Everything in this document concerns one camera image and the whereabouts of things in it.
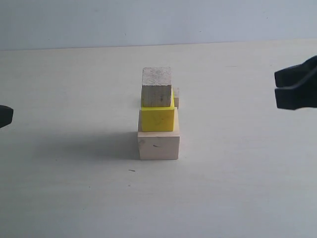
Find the yellow block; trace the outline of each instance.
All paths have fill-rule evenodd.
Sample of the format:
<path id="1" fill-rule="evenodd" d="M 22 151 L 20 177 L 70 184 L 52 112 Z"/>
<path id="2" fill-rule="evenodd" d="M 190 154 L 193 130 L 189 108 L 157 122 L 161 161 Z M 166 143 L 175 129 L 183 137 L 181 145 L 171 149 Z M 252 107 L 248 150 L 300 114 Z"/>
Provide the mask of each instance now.
<path id="1" fill-rule="evenodd" d="M 142 131 L 174 131 L 174 95 L 170 107 L 141 107 Z"/>

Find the wooden block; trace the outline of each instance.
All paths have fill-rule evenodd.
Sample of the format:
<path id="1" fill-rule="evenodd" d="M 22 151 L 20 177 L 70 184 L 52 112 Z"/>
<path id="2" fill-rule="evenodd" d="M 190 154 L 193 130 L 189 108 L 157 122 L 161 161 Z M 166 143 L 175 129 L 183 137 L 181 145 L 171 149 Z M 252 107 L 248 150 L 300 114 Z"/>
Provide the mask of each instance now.
<path id="1" fill-rule="evenodd" d="M 170 67 L 144 68 L 141 100 L 143 107 L 169 107 L 172 77 Z"/>
<path id="2" fill-rule="evenodd" d="M 175 109 L 174 131 L 142 132 L 139 113 L 138 142 L 141 160 L 177 160 L 180 142 L 178 111 Z"/>
<path id="3" fill-rule="evenodd" d="M 179 108 L 179 88 L 173 88 L 174 92 L 174 104 L 177 109 Z"/>
<path id="4" fill-rule="evenodd" d="M 142 131 L 173 131 L 175 105 L 171 95 L 169 107 L 141 107 Z"/>

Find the wooden table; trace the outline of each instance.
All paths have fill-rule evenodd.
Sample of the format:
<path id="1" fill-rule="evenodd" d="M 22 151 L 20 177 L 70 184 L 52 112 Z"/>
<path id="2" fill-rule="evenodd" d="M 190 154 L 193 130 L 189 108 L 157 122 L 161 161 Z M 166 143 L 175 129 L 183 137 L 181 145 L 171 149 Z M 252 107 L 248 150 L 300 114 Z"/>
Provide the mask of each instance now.
<path id="1" fill-rule="evenodd" d="M 317 40 L 0 52 L 0 237 L 315 238 L 317 110 L 275 71 Z M 140 161 L 142 69 L 180 88 L 180 156 Z"/>

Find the small wooden block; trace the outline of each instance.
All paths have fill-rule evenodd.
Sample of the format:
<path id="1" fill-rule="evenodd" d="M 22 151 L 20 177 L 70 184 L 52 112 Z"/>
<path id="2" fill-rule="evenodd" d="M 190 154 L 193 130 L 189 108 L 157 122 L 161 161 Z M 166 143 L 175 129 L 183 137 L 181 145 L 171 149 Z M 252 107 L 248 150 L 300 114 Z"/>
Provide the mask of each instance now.
<path id="1" fill-rule="evenodd" d="M 142 131 L 173 131 L 175 105 L 171 95 L 169 107 L 141 107 Z"/>
<path id="2" fill-rule="evenodd" d="M 178 111 L 175 109 L 174 131 L 142 132 L 139 113 L 138 142 L 141 160 L 177 160 L 180 142 Z"/>
<path id="3" fill-rule="evenodd" d="M 179 107 L 179 88 L 173 88 L 174 92 L 174 105 L 175 107 Z"/>
<path id="4" fill-rule="evenodd" d="M 143 107 L 169 107 L 172 77 L 170 67 L 144 68 L 141 101 Z"/>

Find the table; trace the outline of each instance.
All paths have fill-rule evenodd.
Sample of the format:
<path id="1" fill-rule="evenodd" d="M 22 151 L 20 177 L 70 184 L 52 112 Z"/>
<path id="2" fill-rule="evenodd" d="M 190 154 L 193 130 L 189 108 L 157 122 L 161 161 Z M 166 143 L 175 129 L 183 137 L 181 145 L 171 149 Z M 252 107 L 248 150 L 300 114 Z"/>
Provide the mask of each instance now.
<path id="1" fill-rule="evenodd" d="M 0 236 L 314 238 L 317 110 L 274 72 L 317 39 L 0 52 Z M 180 88 L 179 160 L 140 161 L 142 69 Z"/>

